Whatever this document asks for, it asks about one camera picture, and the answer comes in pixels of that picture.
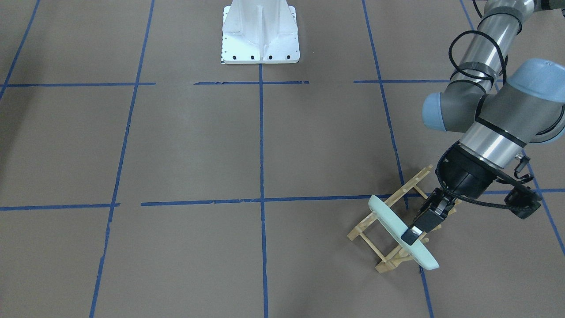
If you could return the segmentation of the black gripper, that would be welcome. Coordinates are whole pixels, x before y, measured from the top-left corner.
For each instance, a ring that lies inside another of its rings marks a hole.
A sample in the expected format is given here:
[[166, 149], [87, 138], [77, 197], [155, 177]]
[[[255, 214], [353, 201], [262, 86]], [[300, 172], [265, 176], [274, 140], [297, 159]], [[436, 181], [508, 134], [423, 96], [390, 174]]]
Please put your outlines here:
[[483, 207], [501, 208], [501, 204], [477, 201], [497, 178], [497, 171], [464, 150], [451, 146], [440, 157], [435, 171], [440, 188], [435, 188], [418, 210], [401, 239], [410, 246], [422, 235], [440, 225], [455, 206], [456, 199]]

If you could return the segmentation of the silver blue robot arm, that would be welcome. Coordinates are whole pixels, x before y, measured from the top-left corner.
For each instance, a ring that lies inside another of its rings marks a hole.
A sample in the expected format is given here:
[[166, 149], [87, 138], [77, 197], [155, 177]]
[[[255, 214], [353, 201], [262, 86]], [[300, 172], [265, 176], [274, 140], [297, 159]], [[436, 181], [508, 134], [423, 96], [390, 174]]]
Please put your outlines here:
[[440, 187], [402, 234], [413, 244], [440, 225], [456, 201], [507, 209], [526, 219], [541, 198], [526, 186], [533, 176], [519, 173], [529, 163], [527, 144], [543, 144], [564, 133], [564, 67], [533, 58], [507, 75], [507, 54], [533, 13], [563, 9], [562, 0], [489, 0], [459, 63], [440, 93], [422, 106], [426, 127], [461, 132], [439, 159]]

